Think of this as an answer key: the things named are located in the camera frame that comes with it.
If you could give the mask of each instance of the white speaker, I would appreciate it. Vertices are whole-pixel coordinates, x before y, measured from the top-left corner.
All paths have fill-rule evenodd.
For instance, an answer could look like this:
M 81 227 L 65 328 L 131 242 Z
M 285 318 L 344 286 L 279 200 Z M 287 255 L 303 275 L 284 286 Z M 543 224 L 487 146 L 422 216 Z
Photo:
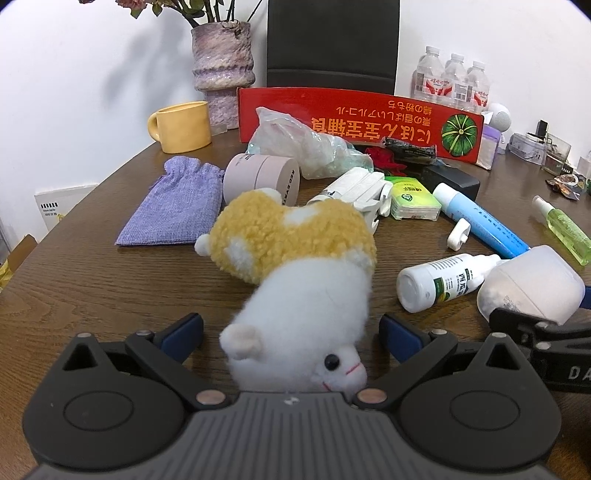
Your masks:
M 492 112 L 492 118 L 489 125 L 503 133 L 509 130 L 511 126 L 511 114 L 504 105 L 500 103 L 490 103 L 486 108 L 487 112 Z

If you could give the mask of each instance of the green label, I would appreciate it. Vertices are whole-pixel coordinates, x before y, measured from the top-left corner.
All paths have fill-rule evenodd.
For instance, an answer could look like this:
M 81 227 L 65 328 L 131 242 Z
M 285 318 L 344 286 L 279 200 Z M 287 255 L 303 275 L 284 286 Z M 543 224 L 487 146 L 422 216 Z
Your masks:
M 450 295 L 449 292 L 445 291 L 445 282 L 443 279 L 441 277 L 435 278 L 433 283 L 435 284 L 435 303 L 448 300 Z

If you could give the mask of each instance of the snack package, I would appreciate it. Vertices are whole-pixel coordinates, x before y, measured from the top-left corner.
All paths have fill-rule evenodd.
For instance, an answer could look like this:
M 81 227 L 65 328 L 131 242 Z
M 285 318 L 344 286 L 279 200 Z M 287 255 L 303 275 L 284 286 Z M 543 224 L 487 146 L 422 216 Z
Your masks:
M 394 185 L 390 214 L 396 220 L 414 218 L 435 222 L 439 218 L 441 203 L 417 179 L 386 177 L 385 180 Z
M 559 175 L 546 180 L 552 190 L 560 192 L 570 200 L 578 200 L 585 191 L 585 178 L 578 173 Z

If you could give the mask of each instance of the flower stem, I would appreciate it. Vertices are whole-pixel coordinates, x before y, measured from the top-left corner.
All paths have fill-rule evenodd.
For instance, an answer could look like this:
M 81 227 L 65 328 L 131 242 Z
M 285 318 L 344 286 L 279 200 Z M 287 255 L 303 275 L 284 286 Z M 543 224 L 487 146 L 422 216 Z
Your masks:
M 254 16 L 254 14 L 256 13 L 256 11 L 258 10 L 258 8 L 261 6 L 262 0 L 259 0 L 259 2 L 256 4 L 255 9 L 252 11 L 252 13 L 250 14 L 250 16 L 248 17 L 247 22 L 250 22 L 251 18 Z
M 234 1 L 232 0 L 230 2 L 230 8 L 228 8 L 228 16 L 226 17 L 226 22 L 230 21 L 230 17 L 232 17 L 232 20 L 234 20 Z
M 205 13 L 207 14 L 207 21 L 209 23 L 213 23 L 215 22 L 215 18 L 213 17 L 213 12 L 212 12 L 212 5 L 209 2 L 209 0 L 204 0 L 203 2 L 205 4 Z
M 213 4 L 213 9 L 215 10 L 215 13 L 216 13 L 216 22 L 221 22 L 222 19 L 220 18 L 220 4 L 219 4 L 219 0 L 216 0 L 216 2 Z
M 191 25 L 192 28 L 195 28 L 197 26 L 199 26 L 199 24 L 192 19 L 191 17 L 189 17 L 185 11 L 183 10 L 183 7 L 180 6 L 180 4 L 178 3 L 178 0 L 173 0 L 174 6 L 169 5 L 169 8 L 172 8 L 173 10 L 176 10 L 178 13 L 180 13 L 184 19 L 189 22 L 189 25 Z

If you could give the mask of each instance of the green liquid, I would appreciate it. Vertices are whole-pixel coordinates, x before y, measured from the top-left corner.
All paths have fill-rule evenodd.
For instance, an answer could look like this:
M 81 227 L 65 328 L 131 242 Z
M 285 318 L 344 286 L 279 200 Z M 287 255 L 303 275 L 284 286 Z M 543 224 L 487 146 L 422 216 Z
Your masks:
M 574 255 L 581 265 L 591 260 L 591 240 L 562 210 L 550 210 L 546 217 L 548 228 Z

